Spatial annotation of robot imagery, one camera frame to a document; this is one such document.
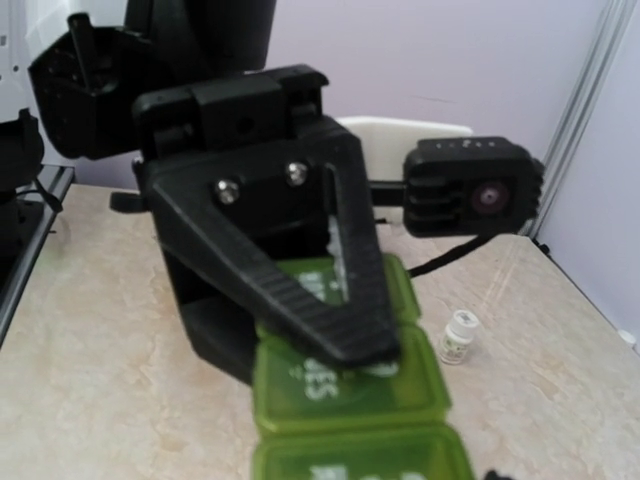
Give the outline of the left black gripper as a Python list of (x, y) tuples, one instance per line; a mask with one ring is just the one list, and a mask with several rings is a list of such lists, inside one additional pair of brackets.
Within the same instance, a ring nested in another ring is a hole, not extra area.
[(321, 72), (294, 65), (140, 96), (138, 193), (170, 246), (216, 253), (221, 289), (300, 352), (337, 368), (396, 359), (360, 140), (324, 117)]

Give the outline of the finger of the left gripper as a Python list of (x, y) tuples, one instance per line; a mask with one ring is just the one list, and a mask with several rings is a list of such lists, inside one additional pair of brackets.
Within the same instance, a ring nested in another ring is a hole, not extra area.
[(220, 287), (228, 276), (214, 251), (156, 241), (165, 262), (175, 303), (197, 356), (235, 380), (253, 383), (258, 338), (255, 319)]

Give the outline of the green weekly pill organizer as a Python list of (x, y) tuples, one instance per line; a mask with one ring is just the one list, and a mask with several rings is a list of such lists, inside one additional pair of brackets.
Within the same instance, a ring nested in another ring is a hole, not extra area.
[(384, 258), (401, 357), (336, 370), (256, 327), (254, 479), (472, 479), (452, 401), (402, 261)]

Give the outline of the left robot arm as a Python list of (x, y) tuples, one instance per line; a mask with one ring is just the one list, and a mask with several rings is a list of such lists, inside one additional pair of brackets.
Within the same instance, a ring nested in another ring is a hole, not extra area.
[(129, 1), (66, 13), (29, 60), (40, 122), (69, 159), (133, 151), (197, 354), (252, 378), (264, 325), (337, 369), (401, 352), (360, 139), (323, 111), (327, 77), (265, 66), (272, 1)]

